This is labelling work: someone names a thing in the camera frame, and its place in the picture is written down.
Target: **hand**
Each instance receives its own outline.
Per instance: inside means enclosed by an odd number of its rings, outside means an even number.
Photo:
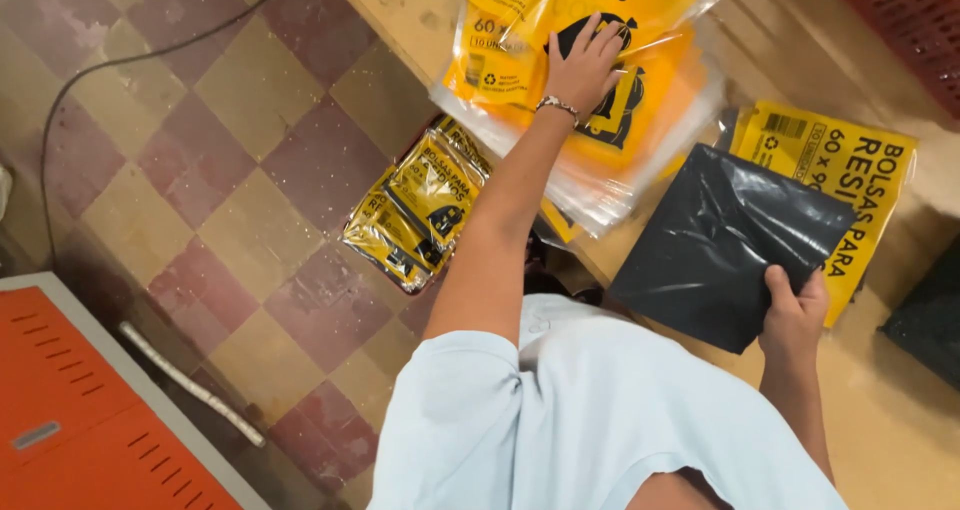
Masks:
[[[758,340],[771,363],[816,371],[817,343],[831,304],[824,273],[814,270],[803,290],[793,294],[786,271],[771,266],[763,274],[773,297]]]
[[[611,71],[623,47],[623,39],[618,36],[620,24],[609,23],[591,40],[599,24],[598,11],[583,26],[566,58],[560,52],[557,32],[550,32],[550,75],[543,96],[555,96],[577,110],[581,121],[590,118],[623,75]]]

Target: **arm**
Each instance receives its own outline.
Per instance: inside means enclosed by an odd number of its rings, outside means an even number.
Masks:
[[[773,301],[759,338],[766,357],[760,393],[834,483],[817,381],[817,343],[830,306],[824,275],[816,270],[796,296],[783,268],[771,266],[765,279]]]
[[[589,115],[614,88],[611,72],[623,45],[618,25],[594,14],[563,58],[556,34],[550,35],[550,74],[545,95],[556,96]],[[514,345],[520,333],[523,302],[523,256],[527,235],[544,197],[546,181],[560,149],[573,131],[573,118],[546,106],[500,162],[474,202],[457,241],[423,339],[471,330],[501,335]]]

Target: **shirt sleeve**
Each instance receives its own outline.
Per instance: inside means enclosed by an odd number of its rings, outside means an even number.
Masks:
[[[518,364],[517,348],[489,332],[454,331],[421,343],[393,387],[369,508],[494,504],[498,494],[509,502]]]

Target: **black cable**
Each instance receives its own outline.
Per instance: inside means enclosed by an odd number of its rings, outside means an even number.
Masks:
[[[76,85],[80,79],[86,77],[87,75],[90,75],[95,71],[99,71],[106,67],[113,67],[113,66],[119,66],[124,64],[130,64],[134,62],[147,61],[150,59],[155,59],[157,57],[162,57],[163,55],[169,55],[170,53],[174,53],[176,51],[189,47],[190,45],[193,45],[198,41],[203,41],[207,38],[210,38],[211,36],[217,34],[223,29],[231,27],[237,24],[238,22],[244,20],[245,18],[247,18],[248,15],[250,15],[253,12],[256,12],[267,1],[268,0],[257,0],[256,2],[253,3],[253,5],[245,9],[239,15],[232,17],[226,21],[223,21],[221,24],[216,25],[207,31],[201,32],[191,37],[190,39],[187,39],[186,41],[182,41],[180,43],[174,43],[174,45],[171,45],[169,47],[166,47],[160,50],[154,50],[154,51],[146,52],[143,54],[137,54],[136,56],[128,56],[126,58],[117,58],[115,60],[108,60],[106,62],[102,62],[95,66],[90,66],[80,71],[78,74],[74,74],[73,76],[71,76],[70,79],[66,81],[66,84],[64,84],[63,87],[60,88],[59,92],[56,93],[56,98],[54,99],[54,103],[50,105],[50,112],[47,113],[47,121],[46,123],[43,124],[43,137],[40,143],[40,199],[43,204],[43,219],[46,222],[46,226],[47,226],[47,242],[50,244],[50,266],[52,270],[54,271],[57,270],[57,246],[56,246],[56,243],[54,242],[54,229],[53,229],[52,223],[50,222],[50,206],[49,206],[49,203],[47,202],[47,142],[48,142],[48,139],[50,138],[50,127],[53,125],[54,115],[57,114],[57,108],[60,106],[60,103],[66,97],[66,93],[69,92],[70,88]]]

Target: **checkered floor tile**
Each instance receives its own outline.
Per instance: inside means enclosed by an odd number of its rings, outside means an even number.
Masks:
[[[0,223],[48,264],[42,122],[60,85],[257,0],[0,0]],[[435,291],[410,298],[337,236],[436,113],[346,0],[270,0],[174,54],[84,79],[47,164],[57,272],[269,434],[254,448],[168,393],[274,510],[366,505],[394,379]]]

